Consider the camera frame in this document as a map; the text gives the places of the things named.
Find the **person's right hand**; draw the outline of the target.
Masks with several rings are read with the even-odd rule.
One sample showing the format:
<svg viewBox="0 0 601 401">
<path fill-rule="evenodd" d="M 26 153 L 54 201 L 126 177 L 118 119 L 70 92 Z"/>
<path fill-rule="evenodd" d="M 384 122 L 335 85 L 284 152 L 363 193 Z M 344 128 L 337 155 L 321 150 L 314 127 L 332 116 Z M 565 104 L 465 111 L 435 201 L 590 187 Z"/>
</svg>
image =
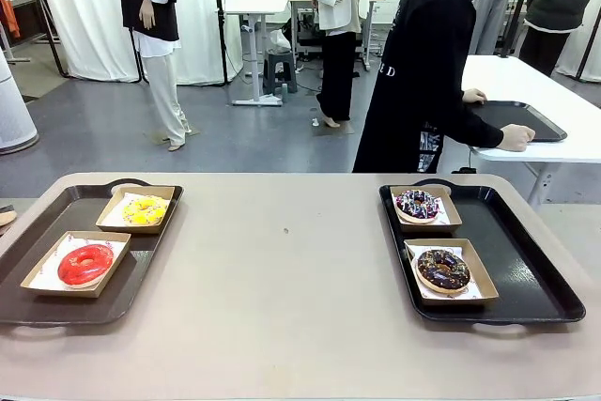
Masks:
<svg viewBox="0 0 601 401">
<path fill-rule="evenodd" d="M 498 149 L 510 152 L 523 152 L 535 138 L 535 131 L 529 127 L 509 124 L 501 128 L 503 137 Z"/>
</svg>

